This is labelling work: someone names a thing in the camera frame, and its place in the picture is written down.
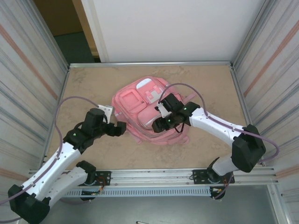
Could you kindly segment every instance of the beige tabletop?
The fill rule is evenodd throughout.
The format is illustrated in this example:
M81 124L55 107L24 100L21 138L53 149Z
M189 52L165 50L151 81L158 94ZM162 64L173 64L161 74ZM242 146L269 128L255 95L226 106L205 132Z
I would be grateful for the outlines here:
M97 104L110 105L113 95L120 88L144 76L162 77L170 83L189 84L203 95L210 113L245 125L228 66L72 68L64 98L83 96ZM178 89L185 96L192 93L184 86ZM202 105L199 97L192 101ZM83 121L92 107L92 104L79 99L66 101L61 106L57 120L63 136ZM190 142L186 145L158 146L148 142L137 144L128 133L121 137L105 135L97 139L70 168L82 160L90 162L97 169L200 168L208 166L218 156L231 153L224 142L199 128L191 127L188 136ZM48 154L52 155L58 145L59 138L55 131Z

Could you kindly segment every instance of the metal bar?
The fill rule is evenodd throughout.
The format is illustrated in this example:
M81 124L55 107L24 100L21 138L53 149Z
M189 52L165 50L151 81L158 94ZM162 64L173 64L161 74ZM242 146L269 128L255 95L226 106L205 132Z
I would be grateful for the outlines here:
M70 68L230 65L229 61L71 63Z
M283 202L277 185L269 184L267 186L278 224L291 224L289 211Z
M111 171L110 186L106 188L146 188L146 187L192 187L222 186L222 184L194 185L190 180L192 170L183 169L117 169ZM278 184L272 167L255 167L250 173L240 170L234 172L235 183L232 185L268 185ZM77 188L93 189L94 186L78 186Z
M249 110L246 106L246 103L245 103L245 97L241 91L241 88L240 88L240 85L239 85L239 82L238 82L238 79L237 79L237 76L236 76L236 71L231 68L230 69L230 74L232 75L232 79L233 79L233 82L234 82L234 85L235 85L235 90L237 92L237 96L239 98L239 102L240 102L240 105L241 105L241 108L242 108L242 111L243 111L243 115L244 115L244 118L245 118L245 121L246 121L246 124L252 124L252 119L250 117L250 114L249 114Z
M65 91L65 88L66 88L66 83L67 83L67 80L69 78L69 75L70 75L70 71L68 70L66 75L65 75L64 83L62 84L62 89L61 89L59 98L57 100L57 105L60 103L60 101L64 97L64 91ZM48 137L47 137L47 141L46 141L45 147L43 149L44 153L43 153L42 159L40 160L40 163L38 165L39 168L41 168L43 166L44 158L48 154L48 151L49 151L49 148L50 148L51 140L52 140L53 133L54 133L54 121L55 121L55 118L53 117L53 121L52 121L50 130L49 130L49 134L48 134Z

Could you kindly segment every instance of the pink backpack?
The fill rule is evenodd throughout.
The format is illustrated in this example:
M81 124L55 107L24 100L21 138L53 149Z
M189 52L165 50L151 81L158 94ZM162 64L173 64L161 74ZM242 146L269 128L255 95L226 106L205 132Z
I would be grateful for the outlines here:
M147 76L119 90L112 98L112 106L115 107L115 116L118 121L127 123L127 131L132 134L138 143L142 140L149 141L156 145L170 145L174 143L188 143L186 135L189 126L185 125L182 133L171 129L162 133L155 133L151 127L153 121L161 114L155 110L165 87L170 85L162 78ZM173 93L178 100L185 104L195 94L184 98L176 88L169 88L163 98Z

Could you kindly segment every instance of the corrugated metal panel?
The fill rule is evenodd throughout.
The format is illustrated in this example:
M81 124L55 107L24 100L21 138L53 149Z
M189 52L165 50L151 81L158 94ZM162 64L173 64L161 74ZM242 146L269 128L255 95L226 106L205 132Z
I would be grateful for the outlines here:
M0 1L0 199L38 169L67 64L30 0Z
M281 147L277 171L293 221L299 220L299 1L277 0L255 33L236 75L260 133ZM267 144L268 155L274 147Z

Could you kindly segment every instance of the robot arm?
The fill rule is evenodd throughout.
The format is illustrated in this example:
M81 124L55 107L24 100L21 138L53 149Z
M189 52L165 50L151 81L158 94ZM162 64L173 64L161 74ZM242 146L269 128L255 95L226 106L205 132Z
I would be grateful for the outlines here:
M206 116L204 109L199 105L193 102L184 105L173 94L169 94L158 103L156 109L160 111L162 117L153 122L154 132L159 133L169 130L183 123L209 132L232 148L231 155L215 159L208 167L208 175L213 182L216 182L220 176L235 170L250 172L266 152L261 139L234 130L239 129L259 135L257 128L253 125L243 127L227 122L210 113Z
M104 134L109 136L124 134L126 123L117 122L117 126L110 123L113 113L112 106L99 105L98 108L91 109L86 114L84 122L77 124L67 133L59 155L58 149L22 186L13 185L8 190L8 196L12 197L32 185L24 193L10 200L11 210L30 224L38 224L66 192L80 184L94 182L96 167L86 161L79 162L71 172L62 173L93 144L95 139Z

